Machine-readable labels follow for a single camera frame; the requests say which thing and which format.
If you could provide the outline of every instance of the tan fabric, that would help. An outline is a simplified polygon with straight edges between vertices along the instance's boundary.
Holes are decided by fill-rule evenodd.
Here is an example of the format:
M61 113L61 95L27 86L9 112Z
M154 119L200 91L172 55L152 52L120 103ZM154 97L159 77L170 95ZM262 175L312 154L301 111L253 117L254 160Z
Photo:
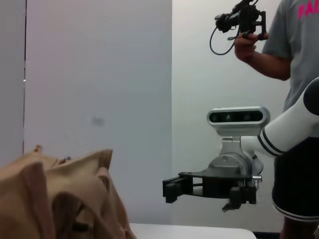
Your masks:
M135 239L108 169L112 150L72 160L42 147L0 169L6 239Z

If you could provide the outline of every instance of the man's arm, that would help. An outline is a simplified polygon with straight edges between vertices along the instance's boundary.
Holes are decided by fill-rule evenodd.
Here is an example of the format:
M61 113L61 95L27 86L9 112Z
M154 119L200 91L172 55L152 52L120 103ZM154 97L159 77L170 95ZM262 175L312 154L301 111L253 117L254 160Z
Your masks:
M293 58L286 28L286 12L289 4L289 0L282 0L279 4L269 34L264 36L267 40L262 53L255 51L257 35L250 34L248 39L240 35L235 41L235 54L238 59L265 76L283 81L290 78Z
M291 61L289 58L279 58L254 52L253 56L246 63L265 76L286 81L290 78Z

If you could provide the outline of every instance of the camera rig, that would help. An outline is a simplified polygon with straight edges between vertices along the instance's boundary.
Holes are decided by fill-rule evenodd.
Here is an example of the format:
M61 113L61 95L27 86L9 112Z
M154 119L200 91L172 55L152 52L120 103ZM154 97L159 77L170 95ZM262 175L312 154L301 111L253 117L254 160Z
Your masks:
M262 27L261 33L258 35L259 40L265 40L264 35L267 33L266 30L266 12L259 11L256 9L256 3L259 0L256 0L252 5L250 4L253 0L242 0L240 3L234 6L231 13L221 14L215 17L216 28L213 31L209 46L210 50L216 55L226 55L233 48L234 43L225 53L217 53L212 48L212 39L216 30L222 31L223 33L232 30L233 27L238 27L238 32L235 37L229 37L228 40L234 40L239 36L240 33L243 34L244 38L247 38L249 34L256 31L257 26Z

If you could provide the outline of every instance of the bag strap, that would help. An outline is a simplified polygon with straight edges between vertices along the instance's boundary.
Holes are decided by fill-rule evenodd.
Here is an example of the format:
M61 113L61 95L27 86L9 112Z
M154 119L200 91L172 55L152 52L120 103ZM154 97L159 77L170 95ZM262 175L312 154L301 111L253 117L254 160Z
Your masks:
M41 163L26 166L21 176L29 192L29 202L36 218L42 239L54 239L52 211L46 189L46 179Z
M116 191L109 171L106 168L100 168L97 172L97 177L103 181L104 185L106 185L106 190L110 195L110 201L117 215L117 220L119 221L121 227L124 229L126 238L135 239L136 237L130 228L130 223L124 204L118 192Z
M65 204L69 201L68 205L73 206L67 218L68 221L73 223L75 221L77 211L80 205L88 209L95 218L94 225L94 239L125 239L125 232L117 220L116 213L113 208L110 194L106 191L103 182L96 176L82 177L76 182L69 184L65 187L53 201L53 207L56 205ZM63 218L65 215L55 215L55 218ZM57 238L67 238L70 233L72 225L66 225L67 230L57 229Z
M100 151L99 168L109 169L111 165L112 155L113 155L112 149L106 149L106 150Z

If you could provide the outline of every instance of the white panel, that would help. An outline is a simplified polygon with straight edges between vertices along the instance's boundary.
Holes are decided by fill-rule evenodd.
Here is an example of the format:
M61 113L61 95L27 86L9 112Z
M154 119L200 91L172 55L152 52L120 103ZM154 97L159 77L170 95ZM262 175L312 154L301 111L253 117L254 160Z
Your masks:
M282 110L289 83L261 76L236 59L232 50L226 56L210 52L209 38L214 17L228 13L240 0L174 0L172 40L172 172L205 169L218 156L221 138L206 122L213 108L265 106L272 115ZM260 0L266 10L268 29L280 0ZM226 51L228 34L217 32L214 49ZM262 42L257 44L261 50ZM173 204L173 223L212 227L243 228L253 231L279 231L281 216L272 209L273 160L262 157L264 182L258 192L258 205L223 213L225 200L184 196Z
M114 149L132 222L169 223L171 2L28 0L25 148Z
M22 155L25 0L0 1L0 166Z

